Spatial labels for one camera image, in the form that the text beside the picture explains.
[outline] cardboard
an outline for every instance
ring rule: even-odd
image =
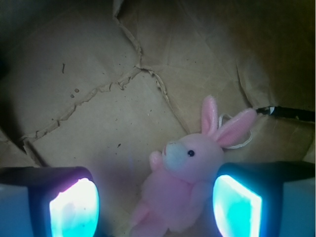
[[[315,111],[315,1],[0,4],[0,166],[87,167],[100,236],[128,236],[149,154],[200,132],[205,96]],[[225,160],[315,162],[315,121],[259,115],[252,135]],[[219,236],[211,205],[166,236]]]

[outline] glowing light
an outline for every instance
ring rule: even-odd
[[[231,176],[222,175],[216,179],[213,208],[223,236],[259,236],[262,198]]]
[[[93,182],[79,179],[49,203],[53,237],[92,237],[99,219],[99,194]]]

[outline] bunny arm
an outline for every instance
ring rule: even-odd
[[[191,192],[190,206],[197,206],[204,203],[209,197],[211,197],[211,184],[206,181],[197,182]]]
[[[152,152],[149,155],[149,163],[152,171],[155,171],[163,166],[162,153],[159,151]]]

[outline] torn cardboard edge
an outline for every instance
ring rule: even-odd
[[[120,27],[123,30],[126,37],[133,44],[133,46],[137,52],[138,64],[140,64],[140,62],[142,61],[142,48],[140,46],[140,43],[134,37],[134,35],[118,19],[118,15],[120,13],[120,10],[121,10],[123,3],[124,3],[124,0],[113,0],[113,19],[116,22],[116,24],[118,25],[118,27]]]
[[[103,93],[103,92],[110,92],[111,87],[113,85],[117,85],[121,90],[124,90],[126,85],[130,82],[131,79],[133,79],[137,74],[141,72],[141,69],[134,67],[131,71],[126,73],[123,77],[121,77],[118,81],[112,82],[107,85],[100,85],[96,88],[94,88],[91,92],[89,92],[83,99],[80,101],[75,102],[70,108],[67,109],[67,111],[60,116],[60,118],[55,119],[55,121],[51,124],[49,124],[47,127],[37,130],[36,132],[23,135],[18,142],[24,141],[24,146],[25,142],[31,143],[36,141],[37,139],[45,136],[46,134],[50,133],[51,131],[57,129],[60,127],[61,123],[63,121],[66,121],[69,119],[69,117],[76,111],[78,106],[81,106],[83,103],[89,102],[93,97],[95,97],[98,93]]]

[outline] led light panel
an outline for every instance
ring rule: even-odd
[[[216,179],[213,208],[223,236],[259,236],[262,198],[231,176],[221,175]]]
[[[53,237],[92,237],[99,218],[99,194],[93,182],[79,179],[49,203]]]

